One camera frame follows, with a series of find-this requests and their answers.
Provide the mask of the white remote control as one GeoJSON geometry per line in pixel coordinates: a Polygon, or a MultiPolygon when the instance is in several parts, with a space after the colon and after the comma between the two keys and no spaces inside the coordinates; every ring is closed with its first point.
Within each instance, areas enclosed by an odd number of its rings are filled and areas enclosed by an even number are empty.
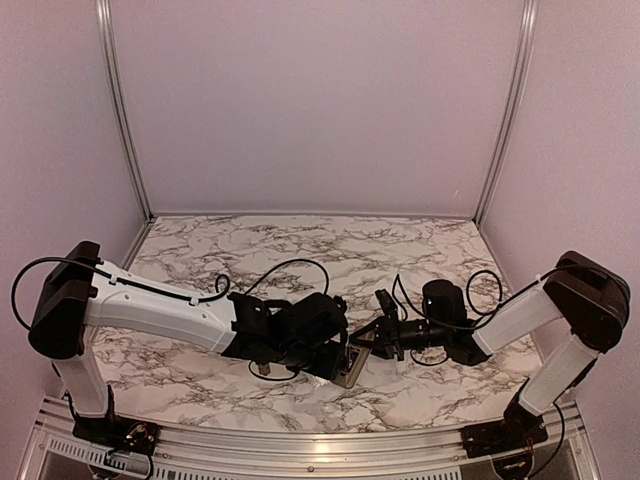
{"type": "Polygon", "coordinates": [[[349,346],[345,356],[345,363],[332,380],[332,383],[344,389],[353,388],[366,365],[370,352],[369,348],[357,345],[349,346]]]}

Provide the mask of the grey battery cover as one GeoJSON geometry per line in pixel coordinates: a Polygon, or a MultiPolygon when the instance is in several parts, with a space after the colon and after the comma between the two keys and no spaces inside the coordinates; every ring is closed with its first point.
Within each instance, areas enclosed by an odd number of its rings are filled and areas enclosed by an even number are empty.
{"type": "Polygon", "coordinates": [[[258,364],[258,374],[263,377],[269,377],[271,375],[271,368],[269,364],[258,364]]]}

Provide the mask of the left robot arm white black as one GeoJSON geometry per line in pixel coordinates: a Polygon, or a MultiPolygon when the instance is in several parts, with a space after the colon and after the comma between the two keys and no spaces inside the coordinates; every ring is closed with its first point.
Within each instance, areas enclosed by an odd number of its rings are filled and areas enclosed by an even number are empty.
{"type": "Polygon", "coordinates": [[[75,414],[106,445],[125,438],[113,413],[87,327],[113,327],[187,342],[223,357],[279,364],[335,380],[347,364],[348,322],[341,298],[314,292],[302,300],[261,300],[246,293],[207,294],[132,275],[83,241],[53,257],[29,327],[28,341],[52,361],[75,414]]]}

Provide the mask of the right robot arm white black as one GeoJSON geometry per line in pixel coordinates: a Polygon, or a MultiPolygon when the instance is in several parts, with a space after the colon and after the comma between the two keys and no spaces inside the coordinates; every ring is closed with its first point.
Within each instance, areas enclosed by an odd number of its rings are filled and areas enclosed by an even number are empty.
{"type": "Polygon", "coordinates": [[[506,448],[529,437],[554,401],[618,344],[630,318],[628,283],[576,251],[563,254],[552,270],[476,320],[467,315],[469,294],[448,280],[427,282],[422,296],[419,319],[402,321],[397,301],[387,291],[377,291],[383,314],[355,331],[351,344],[379,358],[398,360],[407,351],[441,347],[450,360],[475,366],[550,322],[567,322],[567,336],[496,425],[495,438],[506,448]]]}

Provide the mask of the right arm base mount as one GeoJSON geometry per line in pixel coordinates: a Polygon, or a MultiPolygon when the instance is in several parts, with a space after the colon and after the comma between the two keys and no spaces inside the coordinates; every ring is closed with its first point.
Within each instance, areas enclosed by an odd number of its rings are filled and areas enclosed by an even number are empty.
{"type": "Polygon", "coordinates": [[[469,458],[501,454],[532,447],[548,440],[542,421],[497,420],[474,424],[460,430],[463,448],[469,458]]]}

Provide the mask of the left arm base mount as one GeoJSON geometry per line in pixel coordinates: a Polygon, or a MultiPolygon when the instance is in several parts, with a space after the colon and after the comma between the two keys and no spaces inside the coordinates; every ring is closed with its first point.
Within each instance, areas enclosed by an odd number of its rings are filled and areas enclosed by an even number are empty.
{"type": "Polygon", "coordinates": [[[99,444],[116,451],[152,455],[159,434],[159,425],[127,417],[108,419],[79,419],[75,422],[76,438],[99,444]]]}

